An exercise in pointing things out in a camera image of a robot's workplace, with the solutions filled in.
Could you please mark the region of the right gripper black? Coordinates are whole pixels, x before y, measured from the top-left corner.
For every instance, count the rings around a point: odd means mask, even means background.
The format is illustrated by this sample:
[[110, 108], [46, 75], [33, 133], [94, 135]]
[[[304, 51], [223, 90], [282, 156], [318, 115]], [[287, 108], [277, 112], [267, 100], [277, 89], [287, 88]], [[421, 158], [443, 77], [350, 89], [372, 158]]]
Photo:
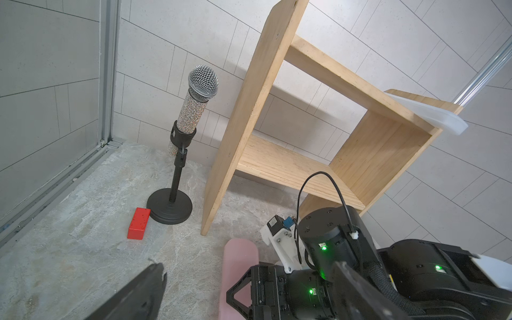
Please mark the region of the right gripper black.
[[331, 285], [316, 271], [255, 265], [226, 293], [244, 319], [335, 319]]

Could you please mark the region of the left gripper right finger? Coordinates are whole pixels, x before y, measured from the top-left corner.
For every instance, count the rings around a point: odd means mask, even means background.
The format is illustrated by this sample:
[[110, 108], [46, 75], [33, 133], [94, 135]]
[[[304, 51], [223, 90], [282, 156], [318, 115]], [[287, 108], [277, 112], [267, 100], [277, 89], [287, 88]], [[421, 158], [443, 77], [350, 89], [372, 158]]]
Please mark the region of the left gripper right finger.
[[332, 267], [333, 290], [331, 298], [336, 319], [409, 319], [345, 261], [336, 261]]

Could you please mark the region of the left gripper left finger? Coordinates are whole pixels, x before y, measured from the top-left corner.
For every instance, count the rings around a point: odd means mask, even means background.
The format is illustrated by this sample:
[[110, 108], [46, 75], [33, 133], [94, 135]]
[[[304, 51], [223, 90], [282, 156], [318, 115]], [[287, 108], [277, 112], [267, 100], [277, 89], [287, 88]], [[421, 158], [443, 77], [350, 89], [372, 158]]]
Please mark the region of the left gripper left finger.
[[88, 319], [157, 319], [167, 285], [162, 263], [153, 263]]

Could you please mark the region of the pink pencil case top shelf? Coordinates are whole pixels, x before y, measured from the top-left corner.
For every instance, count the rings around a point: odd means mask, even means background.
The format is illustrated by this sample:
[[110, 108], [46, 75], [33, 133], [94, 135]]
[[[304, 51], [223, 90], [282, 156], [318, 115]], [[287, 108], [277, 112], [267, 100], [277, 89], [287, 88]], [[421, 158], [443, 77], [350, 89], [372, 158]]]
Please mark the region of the pink pencil case top shelf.
[[259, 263], [257, 246], [247, 239], [231, 239], [223, 252], [218, 319], [244, 319], [226, 302], [226, 293], [254, 265]]

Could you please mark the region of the clear white pencil case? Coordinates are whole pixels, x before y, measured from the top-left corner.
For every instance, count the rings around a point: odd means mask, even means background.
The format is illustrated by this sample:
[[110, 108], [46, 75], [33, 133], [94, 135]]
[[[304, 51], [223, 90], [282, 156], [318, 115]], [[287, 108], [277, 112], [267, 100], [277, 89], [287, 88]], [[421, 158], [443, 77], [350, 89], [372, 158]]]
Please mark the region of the clear white pencil case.
[[461, 117], [451, 111], [391, 93], [388, 93], [388, 96], [399, 102], [417, 116], [421, 117], [429, 124], [444, 131], [448, 131], [451, 134], [461, 135], [468, 128], [468, 124]]

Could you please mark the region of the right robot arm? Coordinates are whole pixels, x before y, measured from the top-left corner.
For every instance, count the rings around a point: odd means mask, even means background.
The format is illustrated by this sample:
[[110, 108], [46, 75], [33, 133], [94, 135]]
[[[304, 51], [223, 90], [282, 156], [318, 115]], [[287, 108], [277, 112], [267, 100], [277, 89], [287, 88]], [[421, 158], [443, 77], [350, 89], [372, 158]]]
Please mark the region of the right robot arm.
[[377, 249], [353, 207], [297, 224], [307, 269], [250, 267], [226, 294], [245, 319], [510, 319], [511, 292], [453, 245], [405, 239]]

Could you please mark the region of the wooden two-tier shelf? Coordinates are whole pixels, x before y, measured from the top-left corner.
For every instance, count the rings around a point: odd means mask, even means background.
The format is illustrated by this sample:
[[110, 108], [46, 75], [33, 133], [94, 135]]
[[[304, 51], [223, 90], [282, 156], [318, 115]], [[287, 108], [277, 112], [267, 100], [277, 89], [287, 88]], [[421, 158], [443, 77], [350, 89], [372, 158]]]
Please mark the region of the wooden two-tier shelf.
[[[311, 181], [299, 212], [307, 215], [339, 203], [333, 184], [313, 177], [332, 174], [347, 204], [366, 213], [444, 131], [413, 110], [415, 103], [458, 117], [462, 106], [396, 89], [381, 91], [297, 34], [306, 1], [280, 1], [271, 9], [255, 47], [241, 91], [223, 135], [205, 189], [201, 234], [206, 235], [236, 171], [302, 189]], [[329, 164], [310, 159], [256, 136], [263, 132], [319, 151], [329, 138], [304, 110], [289, 114], [286, 101], [266, 105], [280, 68], [293, 65], [365, 109], [347, 141]]]

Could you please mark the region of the red small block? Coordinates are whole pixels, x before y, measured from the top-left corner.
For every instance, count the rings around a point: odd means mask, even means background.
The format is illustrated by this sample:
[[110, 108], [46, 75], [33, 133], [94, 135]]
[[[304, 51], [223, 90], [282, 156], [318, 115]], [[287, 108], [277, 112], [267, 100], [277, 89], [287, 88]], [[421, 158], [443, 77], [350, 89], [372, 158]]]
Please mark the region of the red small block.
[[150, 214], [151, 210], [147, 208], [138, 207], [135, 210], [127, 232], [128, 239], [142, 240], [144, 238]]

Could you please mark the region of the silver microphone on stand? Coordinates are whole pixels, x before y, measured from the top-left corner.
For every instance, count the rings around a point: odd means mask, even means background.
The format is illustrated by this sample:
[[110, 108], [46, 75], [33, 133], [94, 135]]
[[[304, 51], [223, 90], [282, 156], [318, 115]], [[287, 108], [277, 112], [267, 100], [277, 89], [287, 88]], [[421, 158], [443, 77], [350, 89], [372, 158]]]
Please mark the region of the silver microphone on stand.
[[179, 190], [179, 183], [187, 161], [187, 148], [197, 133], [207, 103], [218, 92], [219, 80], [212, 68], [198, 65], [190, 72], [188, 84], [183, 106], [170, 134], [169, 154], [175, 158], [171, 187], [155, 191], [147, 200], [150, 217], [164, 225], [180, 224], [192, 213], [191, 198]]

